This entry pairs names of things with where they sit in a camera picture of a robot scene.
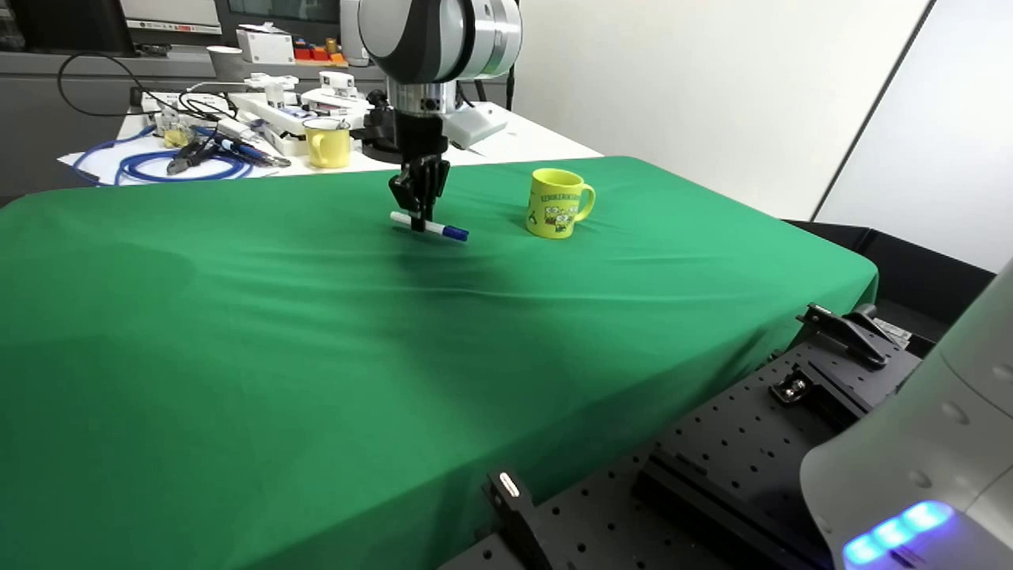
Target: mug handle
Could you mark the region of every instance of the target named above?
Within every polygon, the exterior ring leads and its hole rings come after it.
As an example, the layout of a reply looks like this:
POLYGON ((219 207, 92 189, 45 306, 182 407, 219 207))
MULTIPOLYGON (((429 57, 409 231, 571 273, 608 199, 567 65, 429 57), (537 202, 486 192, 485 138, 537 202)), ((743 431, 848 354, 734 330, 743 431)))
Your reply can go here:
POLYGON ((583 185, 580 189, 583 189, 580 195, 584 195, 584 202, 583 202, 583 208, 571 215, 571 221, 584 221, 584 220, 590 215, 596 202, 598 202, 598 192, 596 192, 590 185, 583 185))

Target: monitor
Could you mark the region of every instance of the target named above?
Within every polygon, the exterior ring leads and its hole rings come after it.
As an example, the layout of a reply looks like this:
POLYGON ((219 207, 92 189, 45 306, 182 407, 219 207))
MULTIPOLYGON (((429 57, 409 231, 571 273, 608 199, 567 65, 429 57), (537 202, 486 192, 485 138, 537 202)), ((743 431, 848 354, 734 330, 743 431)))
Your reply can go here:
POLYGON ((134 43, 222 41, 216 0, 121 0, 134 43))
POLYGON ((216 0, 224 41, 235 43, 240 24, 273 23, 293 41, 342 41, 342 0, 216 0))
POLYGON ((92 51, 134 55, 121 0, 87 0, 87 8, 67 14, 67 0, 8 0, 26 35, 26 51, 92 51))

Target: green tablecloth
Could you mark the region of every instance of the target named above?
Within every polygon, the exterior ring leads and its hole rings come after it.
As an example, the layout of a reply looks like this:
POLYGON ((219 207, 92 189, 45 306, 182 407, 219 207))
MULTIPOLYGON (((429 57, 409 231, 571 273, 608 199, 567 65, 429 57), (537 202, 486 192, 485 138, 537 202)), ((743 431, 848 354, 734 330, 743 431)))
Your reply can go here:
POLYGON ((571 241, 532 165, 41 192, 0 213, 0 567, 432 567, 646 444, 872 266, 634 158, 571 241))

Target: blue object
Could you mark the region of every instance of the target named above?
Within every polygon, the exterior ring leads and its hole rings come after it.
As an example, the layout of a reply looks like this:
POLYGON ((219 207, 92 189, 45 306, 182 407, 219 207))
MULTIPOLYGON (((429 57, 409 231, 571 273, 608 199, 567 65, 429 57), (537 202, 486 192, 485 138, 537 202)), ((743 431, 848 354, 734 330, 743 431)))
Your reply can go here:
POLYGON ((186 185, 186 182, 232 182, 232 178, 246 178, 254 172, 251 161, 236 161, 236 158, 227 158, 227 155, 219 155, 216 161, 224 165, 224 172, 216 172, 216 175, 201 175, 201 178, 160 178, 160 175, 149 175, 141 172, 141 165, 149 161, 160 161, 160 158, 177 158, 177 151, 141 151, 141 155, 126 155, 116 168, 116 178, 115 178, 115 187, 121 187, 122 175, 126 178, 139 178, 139 182, 149 182, 149 185, 186 185))
POLYGON ((872 537, 884 545, 884 547, 900 547, 900 545, 909 545, 918 532, 909 530, 901 519, 885 519, 884 527, 872 530, 872 537))
POLYGON ((263 148, 251 146, 251 144, 222 137, 219 130, 198 128, 198 123, 193 123, 191 130, 206 137, 206 138, 216 138, 219 155, 232 155, 232 158, 240 158, 240 161, 251 161, 251 165, 273 165, 273 158, 263 148))
POLYGON ((942 527, 949 515, 952 515, 952 506, 945 506, 941 499, 922 499, 922 502, 909 506, 905 512, 881 524, 877 530, 850 537, 845 545, 845 560, 850 567, 864 567, 870 560, 881 560, 893 547, 912 545, 918 534, 942 527))
POLYGON ((922 499, 912 511, 901 512, 901 519, 914 530, 914 532, 927 532, 942 527, 952 515, 952 506, 938 502, 938 499, 922 499))
POLYGON ((102 144, 102 146, 92 146, 68 168, 78 172, 96 151, 126 146, 126 144, 141 138, 149 132, 150 132, 150 128, 144 128, 144 130, 139 130, 135 137, 126 137, 126 138, 111 138, 111 144, 102 144))
POLYGON ((881 543, 872 543, 870 534, 861 534, 861 537, 845 545, 845 558, 853 567, 870 563, 870 560, 877 560, 884 553, 885 553, 885 547, 881 543))
POLYGON ((443 237, 448 237, 448 241, 469 241, 469 231, 465 231, 465 227, 455 227, 455 226, 443 226, 443 237))

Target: white wall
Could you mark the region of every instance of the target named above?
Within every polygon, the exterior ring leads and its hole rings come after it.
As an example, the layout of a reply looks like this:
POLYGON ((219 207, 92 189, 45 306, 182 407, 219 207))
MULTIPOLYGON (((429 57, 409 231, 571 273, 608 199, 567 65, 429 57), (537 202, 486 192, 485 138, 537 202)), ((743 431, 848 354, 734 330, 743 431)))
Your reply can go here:
POLYGON ((938 0, 820 221, 1013 256, 1013 3, 938 0))
POLYGON ((523 0, 514 109, 806 220, 924 0, 523 0))

